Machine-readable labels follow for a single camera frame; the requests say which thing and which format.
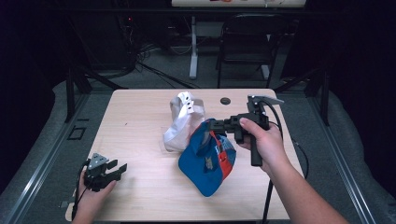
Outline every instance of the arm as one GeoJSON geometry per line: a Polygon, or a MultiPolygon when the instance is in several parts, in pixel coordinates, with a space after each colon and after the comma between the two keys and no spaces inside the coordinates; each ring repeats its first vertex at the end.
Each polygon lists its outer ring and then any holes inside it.
{"type": "Polygon", "coordinates": [[[113,180],[110,182],[104,189],[99,192],[90,191],[86,188],[84,183],[84,174],[81,173],[79,178],[79,196],[81,200],[78,203],[78,211],[76,213],[75,218],[73,219],[73,224],[86,224],[93,223],[93,219],[95,218],[98,211],[103,206],[103,203],[107,197],[107,195],[114,189],[117,181],[113,180]]]}
{"type": "MultiPolygon", "coordinates": [[[[262,169],[273,181],[293,223],[347,223],[291,165],[275,124],[270,123],[268,131],[248,119],[240,119],[240,124],[256,137],[262,169]]],[[[241,147],[250,148],[249,139],[241,147]]]]}

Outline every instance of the chair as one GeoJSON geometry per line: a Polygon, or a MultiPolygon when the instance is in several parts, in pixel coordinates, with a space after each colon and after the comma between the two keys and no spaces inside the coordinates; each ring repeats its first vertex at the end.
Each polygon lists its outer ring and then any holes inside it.
{"type": "Polygon", "coordinates": [[[280,15],[244,13],[232,16],[224,22],[219,43],[218,89],[221,81],[221,65],[257,64],[269,66],[268,88],[276,60],[280,40],[288,26],[280,15]]]}

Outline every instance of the gripper handle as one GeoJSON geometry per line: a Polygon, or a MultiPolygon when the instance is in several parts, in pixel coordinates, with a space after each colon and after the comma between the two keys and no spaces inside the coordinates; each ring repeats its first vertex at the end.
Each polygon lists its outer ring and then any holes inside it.
{"type": "Polygon", "coordinates": [[[262,166],[262,156],[257,150],[256,137],[250,135],[250,164],[252,166],[262,166]]]}

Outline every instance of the hand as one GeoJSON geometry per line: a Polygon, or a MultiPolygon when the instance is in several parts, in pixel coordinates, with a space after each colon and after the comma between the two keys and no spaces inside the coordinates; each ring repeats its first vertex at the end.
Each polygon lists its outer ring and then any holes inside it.
{"type": "MultiPolygon", "coordinates": [[[[283,162],[290,163],[283,147],[282,136],[275,124],[269,123],[270,129],[265,131],[250,119],[241,118],[239,122],[243,129],[256,137],[257,150],[262,156],[264,172],[270,175],[273,166],[284,164],[283,162]]],[[[250,138],[245,137],[244,144],[239,146],[250,149],[250,138]]]]}
{"type": "Polygon", "coordinates": [[[78,197],[80,201],[78,203],[78,211],[73,219],[73,223],[92,223],[96,214],[102,208],[103,203],[116,186],[117,181],[111,181],[104,189],[95,192],[86,188],[84,185],[84,175],[85,171],[81,172],[81,176],[79,177],[79,187],[78,187],[78,197]]]}

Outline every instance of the right hand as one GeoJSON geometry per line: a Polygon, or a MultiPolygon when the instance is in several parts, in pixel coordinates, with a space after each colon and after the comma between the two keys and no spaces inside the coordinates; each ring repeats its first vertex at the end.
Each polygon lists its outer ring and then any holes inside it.
{"type": "MultiPolygon", "coordinates": [[[[239,120],[243,129],[256,137],[257,150],[262,156],[262,169],[268,175],[276,165],[290,163],[283,147],[283,140],[279,129],[275,124],[269,123],[270,129],[265,131],[258,124],[250,119],[241,118],[239,120]]],[[[250,149],[250,138],[245,137],[244,143],[239,145],[250,149]]]]}

